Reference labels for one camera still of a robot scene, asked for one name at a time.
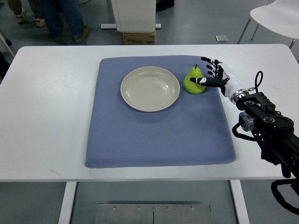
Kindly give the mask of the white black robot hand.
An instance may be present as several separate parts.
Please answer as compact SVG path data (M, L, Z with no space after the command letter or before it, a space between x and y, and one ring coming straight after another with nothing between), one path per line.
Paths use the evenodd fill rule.
M229 98L231 102L234 102L234 98L241 92L246 92L226 63L207 57L201 57L201 60L209 63L206 67L208 68L208 74L212 77L191 77L188 78L188 81L206 87L219 87L222 94Z

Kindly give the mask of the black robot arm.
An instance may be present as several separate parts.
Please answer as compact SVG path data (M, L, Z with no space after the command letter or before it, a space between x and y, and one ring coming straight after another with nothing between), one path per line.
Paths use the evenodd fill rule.
M276 106L258 91L262 79L263 72L259 71L253 87L255 93L241 93L233 99L241 113L232 132L237 138L257 142L261 158L281 166L284 179L274 181L271 191L283 208L297 215L299 209L283 198L278 187L290 185L296 193L299 191L299 139L294 134L294 122L276 111Z

